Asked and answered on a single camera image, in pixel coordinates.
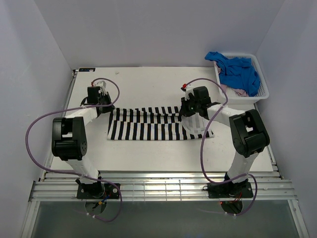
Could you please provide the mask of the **black white striped tank top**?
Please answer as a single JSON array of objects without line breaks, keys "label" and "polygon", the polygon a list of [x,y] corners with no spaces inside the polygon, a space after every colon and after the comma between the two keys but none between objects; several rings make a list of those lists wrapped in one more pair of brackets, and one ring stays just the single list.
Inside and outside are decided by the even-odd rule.
[{"label": "black white striped tank top", "polygon": [[170,141],[203,137],[208,120],[179,114],[179,106],[125,109],[109,116],[108,140]]}]

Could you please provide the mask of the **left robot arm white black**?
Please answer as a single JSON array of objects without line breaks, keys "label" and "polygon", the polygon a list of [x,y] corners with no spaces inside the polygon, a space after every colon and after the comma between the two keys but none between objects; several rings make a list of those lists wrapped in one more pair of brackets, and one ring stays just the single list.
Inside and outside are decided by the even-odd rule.
[{"label": "left robot arm white black", "polygon": [[105,193],[100,181],[100,172],[86,156],[88,142],[85,127],[101,114],[112,112],[111,98],[106,91],[106,83],[101,81],[87,88],[87,97],[82,101],[81,109],[63,117],[53,119],[52,153],[69,164],[79,174],[76,182],[83,191],[94,198]]}]

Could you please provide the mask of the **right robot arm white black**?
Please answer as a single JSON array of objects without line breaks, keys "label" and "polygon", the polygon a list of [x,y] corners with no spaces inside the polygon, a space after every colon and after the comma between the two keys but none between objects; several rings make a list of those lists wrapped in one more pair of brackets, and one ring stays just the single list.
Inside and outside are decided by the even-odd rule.
[{"label": "right robot arm white black", "polygon": [[184,129],[193,135],[206,135],[210,120],[230,128],[235,155],[223,182],[209,182],[205,186],[209,198],[252,198],[248,174],[255,158],[270,143],[270,138],[259,112],[241,111],[212,102],[207,87],[182,86],[179,114]]}]

